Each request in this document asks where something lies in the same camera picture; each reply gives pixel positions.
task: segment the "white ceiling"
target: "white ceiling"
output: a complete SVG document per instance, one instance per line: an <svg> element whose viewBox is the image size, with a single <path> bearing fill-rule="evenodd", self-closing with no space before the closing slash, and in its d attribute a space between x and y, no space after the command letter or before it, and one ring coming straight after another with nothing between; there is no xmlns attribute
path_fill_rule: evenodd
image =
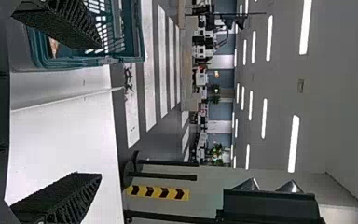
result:
<svg viewBox="0 0 358 224"><path fill-rule="evenodd" d="M268 16L250 19L237 36L238 57L252 31L257 31L255 64L239 63L236 82L254 91L253 120L241 111L236 140L237 166L245 165L251 144L250 167L287 170L292 116L301 117L296 171L328 172L358 197L358 1L313 0L309 51L299 56L303 1L250 0L250 12L274 15L271 61L266 62ZM305 79L304 93L297 81ZM266 139L261 139L263 98L268 98Z"/></svg>

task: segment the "white panel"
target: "white panel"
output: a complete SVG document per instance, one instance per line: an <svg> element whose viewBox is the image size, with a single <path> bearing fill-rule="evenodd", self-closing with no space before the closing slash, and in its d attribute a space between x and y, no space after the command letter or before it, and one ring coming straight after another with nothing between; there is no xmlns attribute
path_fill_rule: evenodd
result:
<svg viewBox="0 0 358 224"><path fill-rule="evenodd" d="M214 55L210 60L209 69L234 68L234 55Z"/></svg>
<svg viewBox="0 0 358 224"><path fill-rule="evenodd" d="M190 136L189 132L190 132L190 125L187 126L186 132L182 137L182 153L185 152L186 145L187 145L187 142L188 142L188 137Z"/></svg>
<svg viewBox="0 0 358 224"><path fill-rule="evenodd" d="M171 99L171 109L175 107L175 53L173 48L173 20L171 17L168 19L169 25L169 47L170 47L170 99Z"/></svg>
<svg viewBox="0 0 358 224"><path fill-rule="evenodd" d="M209 120L208 133L232 133L231 120Z"/></svg>
<svg viewBox="0 0 358 224"><path fill-rule="evenodd" d="M176 26L176 103L180 102L180 80L181 80L181 66L182 66L182 57L180 54L180 30L179 27Z"/></svg>
<svg viewBox="0 0 358 224"><path fill-rule="evenodd" d="M138 91L136 85L136 64L125 64L131 67L132 71L132 91L126 94L126 121L127 121L127 141L129 148L132 147L140 139L139 135L139 113L138 113Z"/></svg>
<svg viewBox="0 0 358 224"><path fill-rule="evenodd" d="M188 111L183 111L182 112L182 128L185 127L185 124L188 120Z"/></svg>
<svg viewBox="0 0 358 224"><path fill-rule="evenodd" d="M112 94L11 113L5 201L72 172L103 175L82 223L124 223Z"/></svg>
<svg viewBox="0 0 358 224"><path fill-rule="evenodd" d="M162 118L168 114L166 30L165 11L158 5L159 97Z"/></svg>
<svg viewBox="0 0 358 224"><path fill-rule="evenodd" d="M153 30L152 0L143 0L142 4L142 25L144 30ZM156 89L155 89L155 67L154 67L154 38L153 32L144 32L145 39L145 113L146 130L149 131L156 125Z"/></svg>

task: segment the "black grille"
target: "black grille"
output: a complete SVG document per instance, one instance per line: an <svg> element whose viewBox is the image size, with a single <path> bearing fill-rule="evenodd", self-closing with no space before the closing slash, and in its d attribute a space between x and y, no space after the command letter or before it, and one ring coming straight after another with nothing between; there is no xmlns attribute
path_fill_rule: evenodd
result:
<svg viewBox="0 0 358 224"><path fill-rule="evenodd" d="M10 206L20 223L79 224L100 187L101 175L72 173Z"/></svg>
<svg viewBox="0 0 358 224"><path fill-rule="evenodd" d="M12 17L72 49L99 49L96 20L82 0L22 1Z"/></svg>

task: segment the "hazard warning stripe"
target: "hazard warning stripe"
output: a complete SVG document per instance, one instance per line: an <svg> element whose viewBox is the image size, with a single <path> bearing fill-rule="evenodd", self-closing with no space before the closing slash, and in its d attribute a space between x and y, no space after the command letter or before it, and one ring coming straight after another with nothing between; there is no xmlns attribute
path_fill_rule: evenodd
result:
<svg viewBox="0 0 358 224"><path fill-rule="evenodd" d="M132 185L126 188L126 191L127 194L131 197L166 199L182 202L187 202L190 198L189 189L174 189Z"/></svg>

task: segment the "black machine part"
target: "black machine part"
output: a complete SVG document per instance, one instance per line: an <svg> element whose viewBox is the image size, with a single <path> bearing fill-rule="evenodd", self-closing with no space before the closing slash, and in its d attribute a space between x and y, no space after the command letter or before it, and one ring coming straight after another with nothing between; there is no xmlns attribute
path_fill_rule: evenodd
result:
<svg viewBox="0 0 358 224"><path fill-rule="evenodd" d="M72 49L102 47L96 20L82 0L26 0L12 17Z"/></svg>

